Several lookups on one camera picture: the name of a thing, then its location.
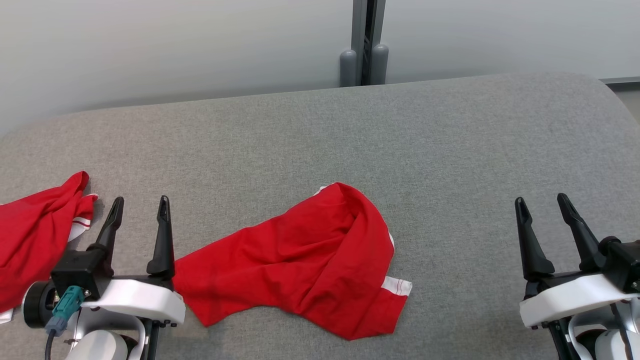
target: white wall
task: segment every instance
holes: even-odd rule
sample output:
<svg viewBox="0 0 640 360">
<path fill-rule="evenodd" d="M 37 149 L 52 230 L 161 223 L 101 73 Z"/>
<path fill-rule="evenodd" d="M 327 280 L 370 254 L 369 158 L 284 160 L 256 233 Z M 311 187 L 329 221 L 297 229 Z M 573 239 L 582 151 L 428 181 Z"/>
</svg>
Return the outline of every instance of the white wall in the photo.
<svg viewBox="0 0 640 360">
<path fill-rule="evenodd" d="M 52 115 L 338 86 L 343 0 L 7 0 L 0 135 Z"/>
<path fill-rule="evenodd" d="M 387 83 L 564 70 L 640 76 L 639 0 L 387 0 Z"/>
</svg>

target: white trim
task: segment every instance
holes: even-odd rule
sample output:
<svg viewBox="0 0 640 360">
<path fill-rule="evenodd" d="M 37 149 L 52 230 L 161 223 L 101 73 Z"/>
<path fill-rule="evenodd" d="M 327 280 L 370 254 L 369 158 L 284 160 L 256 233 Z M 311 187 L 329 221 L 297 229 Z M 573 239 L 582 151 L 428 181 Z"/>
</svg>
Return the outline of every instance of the white trim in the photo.
<svg viewBox="0 0 640 360">
<path fill-rule="evenodd" d="M 89 227 L 83 224 L 78 224 L 77 222 L 71 223 L 71 231 L 69 231 L 69 237 L 67 238 L 67 242 L 72 241 L 77 238 L 83 232 L 89 230 Z"/>
<path fill-rule="evenodd" d="M 409 296 L 411 289 L 413 288 L 413 284 L 409 281 L 385 276 L 385 280 L 382 282 L 381 287 L 399 296 Z"/>
<path fill-rule="evenodd" d="M 91 220 L 89 220 L 87 218 L 75 217 L 72 221 L 81 222 L 81 223 L 83 223 L 84 225 L 87 225 L 87 226 L 91 225 Z"/>
<path fill-rule="evenodd" d="M 311 196 L 316 196 L 316 195 L 317 195 L 317 194 L 319 194 L 321 191 L 323 191 L 325 188 L 328 188 L 329 186 L 331 186 L 331 185 L 333 185 L 333 184 L 335 184 L 335 183 L 331 183 L 331 184 L 326 185 L 326 186 L 320 186 L 320 189 L 319 189 L 318 191 L 316 191 L 316 193 L 315 193 L 315 194 L 313 194 L 313 195 L 311 195 Z"/>
<path fill-rule="evenodd" d="M 8 323 L 13 318 L 13 309 L 0 313 L 0 323 Z"/>
</svg>

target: black cable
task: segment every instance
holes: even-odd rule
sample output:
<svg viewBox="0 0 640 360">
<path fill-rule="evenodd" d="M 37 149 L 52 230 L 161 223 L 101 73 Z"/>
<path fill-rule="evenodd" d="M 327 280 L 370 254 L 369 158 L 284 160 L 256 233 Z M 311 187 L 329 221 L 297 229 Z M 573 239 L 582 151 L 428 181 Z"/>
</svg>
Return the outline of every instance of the black cable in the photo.
<svg viewBox="0 0 640 360">
<path fill-rule="evenodd" d="M 618 327 L 620 328 L 620 336 L 622 336 L 622 342 L 625 344 L 627 360 L 634 360 L 634 355 L 631 352 L 631 343 L 629 342 L 629 336 L 627 335 L 627 328 L 625 327 L 625 323 L 622 321 L 622 316 L 620 316 L 620 312 L 618 311 L 616 304 L 611 304 L 611 312 L 613 313 L 613 317 L 616 319 L 616 323 L 618 323 Z"/>
<path fill-rule="evenodd" d="M 53 344 L 53 337 L 56 335 L 55 330 L 49 331 L 49 337 L 47 338 L 47 344 L 44 347 L 44 360 L 51 360 L 51 345 Z"/>
</svg>

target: cable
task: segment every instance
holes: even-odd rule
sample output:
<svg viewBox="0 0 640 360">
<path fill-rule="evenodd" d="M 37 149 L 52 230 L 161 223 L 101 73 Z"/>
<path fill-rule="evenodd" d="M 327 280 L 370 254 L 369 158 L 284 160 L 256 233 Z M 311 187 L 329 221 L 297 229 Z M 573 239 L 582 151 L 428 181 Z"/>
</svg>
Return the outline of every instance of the cable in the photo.
<svg viewBox="0 0 640 360">
<path fill-rule="evenodd" d="M 55 337 L 55 331 L 49 331 L 49 337 L 47 338 L 47 344 L 44 347 L 44 360 L 51 360 L 51 345 L 53 344 L 53 337 Z"/>
<path fill-rule="evenodd" d="M 80 309 L 80 304 L 84 301 L 84 291 L 79 286 L 69 286 L 60 297 L 60 301 L 51 312 L 52 316 L 44 326 L 49 334 L 47 344 L 44 348 L 44 360 L 51 360 L 51 344 L 55 336 L 61 336 L 67 330 L 67 324 L 71 315 Z"/>
<path fill-rule="evenodd" d="M 622 337 L 622 342 L 625 344 L 627 360 L 634 360 L 634 355 L 631 352 L 631 344 L 629 343 L 629 336 L 627 335 L 627 328 L 625 327 L 625 323 L 622 321 L 622 316 L 620 316 L 620 312 L 618 311 L 616 304 L 611 304 L 611 312 L 613 313 L 613 317 L 616 319 L 616 323 L 618 323 L 618 327 L 620 328 L 620 336 Z"/>
</svg>

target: gray table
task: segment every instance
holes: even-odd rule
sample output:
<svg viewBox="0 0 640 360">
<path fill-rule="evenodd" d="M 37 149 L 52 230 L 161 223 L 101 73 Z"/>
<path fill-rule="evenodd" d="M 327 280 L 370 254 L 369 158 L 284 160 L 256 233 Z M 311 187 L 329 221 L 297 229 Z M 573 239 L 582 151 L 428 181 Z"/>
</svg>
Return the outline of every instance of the gray table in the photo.
<svg viewBox="0 0 640 360">
<path fill-rule="evenodd" d="M 0 139 L 0 203 L 78 170 L 98 193 L 93 241 L 125 198 L 113 265 L 143 274 L 162 194 L 175 254 L 281 214 L 334 181 L 355 186 L 396 241 L 389 275 L 413 282 L 390 336 L 344 341 L 273 308 L 163 331 L 165 359 L 552 359 L 523 327 L 513 201 L 527 200 L 558 271 L 578 255 L 556 193 L 597 237 L 640 236 L 640 127 L 595 79 L 499 75 L 259 95 L 67 115 Z M 44 331 L 0 325 L 0 357 L 40 359 Z M 63 359 L 56 342 L 54 359 Z"/>
</svg>

